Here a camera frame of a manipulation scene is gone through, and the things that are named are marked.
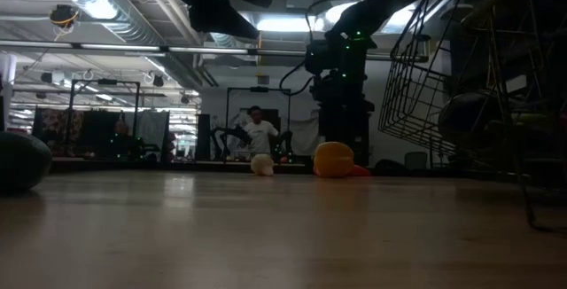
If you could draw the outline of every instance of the ceiling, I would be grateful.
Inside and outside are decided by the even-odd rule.
[[[252,23],[258,24],[257,20],[266,18],[266,15],[277,13],[280,17],[300,18],[303,16],[298,13],[289,13],[286,8],[286,0],[274,0],[273,5],[269,9],[259,9],[246,4],[242,1],[231,0],[233,6],[243,13]],[[186,36],[180,32],[174,22],[166,14],[164,9],[156,2],[156,0],[128,0],[151,25],[151,28],[159,34],[165,43],[169,45],[207,45],[216,46],[214,39],[210,35],[196,34],[199,37],[200,44],[190,43]],[[184,4],[177,0],[182,8]],[[28,41],[54,41],[70,42],[70,43],[109,43],[124,44],[124,42],[107,29],[102,24],[92,23],[95,20],[90,18],[85,12],[82,12],[80,23],[76,23],[71,33],[61,34],[59,28],[54,27],[47,20],[48,13],[58,4],[74,5],[71,0],[0,0],[0,39],[10,40],[28,40]],[[173,4],[169,4],[170,11],[174,8]],[[316,32],[315,38],[321,38],[322,33]],[[378,49],[377,53],[389,53],[398,35],[374,35]],[[308,33],[303,32],[278,32],[278,31],[262,31],[259,40],[242,40],[237,39],[238,47],[261,47],[263,49],[278,50],[294,50],[304,51],[308,43]],[[180,107],[182,106],[181,97],[183,91],[185,93],[190,90],[201,90],[201,88],[183,89],[174,79],[167,76],[164,77],[165,84],[161,88],[153,87],[151,84],[150,71],[159,74],[159,67],[152,64],[147,58],[139,56],[136,53],[125,52],[87,52],[87,51],[42,51],[37,49],[25,48],[0,48],[0,51],[10,52],[16,55],[18,60],[18,71],[15,102],[20,103],[38,103],[50,102],[64,104],[68,102],[69,95],[66,93],[52,94],[53,91],[65,91],[68,88],[64,83],[47,84],[42,83],[40,77],[42,73],[52,73],[64,71],[67,78],[81,79],[87,72],[93,74],[93,79],[113,78],[120,81],[132,81],[142,83],[144,93],[160,94],[161,97],[144,98],[141,104],[144,106],[155,107]],[[185,66],[194,64],[193,57],[189,54],[177,55],[179,61]],[[262,57],[262,58],[226,58],[219,56],[207,56],[203,59],[202,69],[210,74],[218,86],[221,88],[235,86],[254,86],[257,84],[257,74],[266,74],[270,76],[270,86],[277,86],[279,80],[285,75],[291,66],[296,66],[301,59],[298,58],[282,58],[282,57]],[[290,78],[285,84],[287,88],[298,89],[305,83],[310,75],[300,70],[297,74]],[[204,87],[209,87],[205,82],[205,77],[200,76]],[[100,89],[98,85],[91,84],[93,88]],[[35,94],[37,91],[49,91],[47,100],[39,100]],[[116,91],[130,91],[130,89],[122,88]],[[135,102],[132,96],[123,96],[122,100],[114,100],[107,105],[130,106]],[[101,103],[96,100],[93,93],[85,93],[77,98],[77,104],[95,104]],[[198,110],[200,99],[191,96],[189,108]]]

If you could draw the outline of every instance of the cable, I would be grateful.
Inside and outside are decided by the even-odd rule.
[[[290,75],[294,74],[295,72],[297,72],[303,65],[305,64],[305,60],[303,60],[301,63],[299,63],[299,65],[295,66],[290,72],[288,72],[286,75],[284,75],[282,77],[282,79],[280,80],[280,90],[284,89],[284,82],[285,80],[290,77]],[[303,85],[303,87],[301,88],[301,90],[295,91],[295,92],[291,92],[291,93],[286,93],[286,92],[282,92],[284,95],[286,96],[296,96],[299,93],[303,92],[307,86],[309,85],[309,83],[314,79],[314,76],[311,76],[307,82],[305,83],[305,85]]]
[[[309,5],[307,10],[305,11],[305,21],[307,22],[307,26],[309,27],[309,40],[311,42],[313,42],[313,30],[311,29],[311,23],[309,22],[309,13],[311,12],[311,9],[313,9],[314,6],[329,1],[338,1],[338,0],[319,0]]]

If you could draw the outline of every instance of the red object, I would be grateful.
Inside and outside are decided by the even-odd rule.
[[[362,166],[354,165],[353,170],[351,170],[351,173],[349,174],[349,176],[369,177],[369,176],[372,176],[372,173],[370,173],[369,170],[367,170],[366,168],[364,168]]]

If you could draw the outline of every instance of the person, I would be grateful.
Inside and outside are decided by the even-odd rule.
[[[262,110],[258,106],[250,107],[248,114],[252,117],[252,121],[244,127],[244,130],[252,139],[249,146],[250,153],[271,154],[269,136],[276,137],[278,135],[277,129],[269,121],[262,120]]]

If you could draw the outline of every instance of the orange ball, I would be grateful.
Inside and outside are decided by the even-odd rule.
[[[327,142],[315,150],[315,171],[321,177],[344,177],[354,166],[354,153],[350,147],[339,142]]]

